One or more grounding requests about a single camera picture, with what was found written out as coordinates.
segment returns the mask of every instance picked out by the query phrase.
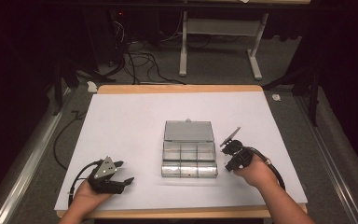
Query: gray carpet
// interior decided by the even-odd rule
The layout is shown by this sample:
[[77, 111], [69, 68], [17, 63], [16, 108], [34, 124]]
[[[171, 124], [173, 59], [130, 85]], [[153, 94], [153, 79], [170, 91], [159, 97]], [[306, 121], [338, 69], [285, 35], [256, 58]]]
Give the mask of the gray carpet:
[[[131, 46], [131, 48], [142, 48], [140, 51], [152, 53], [156, 57], [162, 76], [177, 79], [187, 84], [264, 85], [284, 74], [298, 44], [298, 40], [286, 42], [281, 42], [278, 39], [263, 40], [257, 52], [257, 60], [264, 78], [262, 81], [255, 81], [252, 77], [250, 64], [245, 58], [245, 48], [243, 47], [250, 46], [252, 42], [250, 38], [241, 38], [230, 43], [215, 40], [205, 48], [189, 49], [187, 77], [178, 76], [179, 46], [161, 45], [157, 48], [148, 45], [143, 47], [142, 44], [138, 44]], [[190, 42], [190, 45], [194, 47], [202, 44], [199, 41]], [[137, 58], [133, 61], [135, 64], [142, 64], [145, 59]], [[162, 79], [156, 73], [156, 68], [149, 72], [151, 79], [147, 76], [148, 64], [151, 65], [151, 63], [147, 63], [137, 67], [136, 76], [143, 82], [151, 81], [151, 79], [161, 81]], [[102, 71], [108, 69], [105, 64], [101, 64]], [[124, 71], [114, 75], [114, 77], [118, 84], [132, 83], [132, 77]], [[96, 84], [98, 86], [103, 85], [99, 82], [96, 82]], [[329, 174], [326, 172], [318, 144], [312, 134], [312, 129], [308, 126], [307, 117], [301, 112], [296, 98], [292, 96], [289, 88], [281, 86], [279, 89], [266, 91], [266, 97], [309, 200], [307, 205], [309, 214], [317, 223], [351, 223]], [[57, 223], [59, 220], [53, 208], [65, 171], [54, 159], [54, 140], [60, 131], [74, 119], [75, 113], [72, 111], [81, 113], [88, 109], [92, 96], [92, 93], [87, 92], [87, 84], [84, 79], [81, 79], [80, 86], [73, 92], [73, 97], [63, 111], [60, 123], [48, 144], [40, 165], [35, 171], [34, 178], [10, 223]], [[273, 93], [279, 93], [282, 100], [280, 102], [273, 101], [271, 98]], [[330, 110], [322, 90], [319, 101], [318, 130], [321, 132], [326, 145], [335, 158], [339, 171], [358, 204], [358, 158], [342, 132], [339, 122]], [[57, 156], [64, 165], [69, 164], [82, 123], [83, 119], [74, 121], [62, 133], [57, 142]], [[31, 151], [32, 139], [17, 158], [11, 172], [7, 174], [0, 187], [0, 206], [5, 201]]]

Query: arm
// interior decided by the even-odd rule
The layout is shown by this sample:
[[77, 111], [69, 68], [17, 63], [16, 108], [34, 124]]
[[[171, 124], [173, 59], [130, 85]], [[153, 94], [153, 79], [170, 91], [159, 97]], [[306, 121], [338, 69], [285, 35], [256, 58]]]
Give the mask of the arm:
[[249, 166], [234, 171], [260, 191], [272, 220], [276, 224], [314, 223], [300, 206], [278, 184], [275, 174], [256, 155]]
[[112, 194], [94, 192], [89, 182], [84, 180], [77, 189], [74, 200], [62, 216], [59, 224], [80, 224], [88, 213], [92, 212], [111, 196]]

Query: person's right hand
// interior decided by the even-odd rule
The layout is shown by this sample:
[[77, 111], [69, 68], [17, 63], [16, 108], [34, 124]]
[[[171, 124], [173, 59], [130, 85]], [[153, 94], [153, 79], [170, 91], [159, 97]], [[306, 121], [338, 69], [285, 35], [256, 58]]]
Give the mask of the person's right hand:
[[255, 154], [249, 166], [235, 170], [234, 174], [243, 177], [249, 185], [257, 189], [271, 184], [278, 184], [275, 174]]

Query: person's left hand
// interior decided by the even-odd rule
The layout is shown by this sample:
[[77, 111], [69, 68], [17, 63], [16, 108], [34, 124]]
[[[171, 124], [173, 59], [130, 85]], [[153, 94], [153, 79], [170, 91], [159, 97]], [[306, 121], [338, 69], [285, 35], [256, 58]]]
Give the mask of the person's left hand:
[[77, 188], [74, 200], [60, 223], [81, 223], [82, 219], [113, 194], [99, 194], [92, 190], [89, 181], [83, 180]]

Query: metal desk leg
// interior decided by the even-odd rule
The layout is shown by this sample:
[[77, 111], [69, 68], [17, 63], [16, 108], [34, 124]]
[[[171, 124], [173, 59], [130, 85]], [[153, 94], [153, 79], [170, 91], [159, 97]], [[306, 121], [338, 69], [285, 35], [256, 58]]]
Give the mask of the metal desk leg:
[[180, 52], [179, 76], [187, 75], [187, 12], [183, 12], [182, 49]]
[[262, 76], [260, 68], [258, 67], [257, 59], [255, 58], [255, 53], [257, 52], [258, 46], [260, 45], [261, 36], [263, 35], [264, 29], [266, 27], [268, 17], [268, 13], [263, 14], [263, 18], [260, 21], [260, 25], [258, 26], [257, 34], [255, 36], [254, 47], [252, 49], [248, 49], [249, 62], [251, 63], [254, 77], [256, 80], [261, 80]]

